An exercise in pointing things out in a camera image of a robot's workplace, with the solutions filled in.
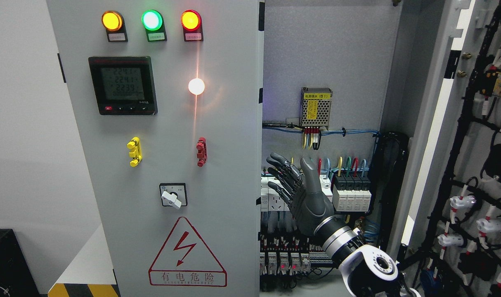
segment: robot finger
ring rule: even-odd
[[[272,175],[274,175],[274,177],[276,177],[280,183],[282,184],[282,186],[284,186],[285,190],[287,190],[287,192],[289,193],[292,193],[293,190],[294,190],[294,182],[290,179],[285,179],[285,176],[277,171],[276,169],[272,168],[272,167],[269,167],[267,169],[269,171],[269,173],[271,173]]]
[[[278,193],[278,195],[280,196],[280,198],[282,198],[282,200],[288,205],[288,207],[291,207],[291,198],[290,197],[290,194],[286,192],[286,190],[284,190],[281,186],[278,186],[277,184],[275,184],[274,182],[272,181],[269,181],[267,183],[267,185],[272,188],[273,190],[276,191],[276,193]]]
[[[276,163],[279,163],[281,166],[277,167],[277,168],[280,169],[284,174],[291,177],[293,180],[296,181],[298,179],[298,177],[300,176],[300,171],[298,171],[298,168],[296,168],[296,166],[294,164],[289,162],[289,160],[287,160],[283,156],[281,156],[277,153],[271,153],[271,159],[275,160]]]
[[[277,169],[280,169],[282,167],[281,163],[279,163],[277,160],[275,160],[271,157],[267,157],[266,160],[267,160],[267,163],[271,164],[272,166],[274,166]]]

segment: yellow indicator light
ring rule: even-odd
[[[197,11],[188,10],[181,15],[181,24],[186,30],[193,31],[201,25],[201,16]]]
[[[122,15],[116,11],[106,11],[102,15],[102,24],[109,31],[118,31],[122,28]]]

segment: white switch knob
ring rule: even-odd
[[[182,203],[181,203],[181,201],[179,201],[179,199],[177,199],[177,195],[175,195],[175,194],[170,194],[170,193],[164,191],[164,192],[162,192],[161,199],[168,201],[169,205],[171,205],[177,209],[181,208]]]

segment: yellow handle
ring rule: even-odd
[[[141,140],[133,137],[126,146],[130,149],[128,156],[132,158],[130,166],[136,167],[142,161]]]

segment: warning sign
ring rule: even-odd
[[[227,286],[227,272],[185,217],[173,225],[148,273],[151,285]]]

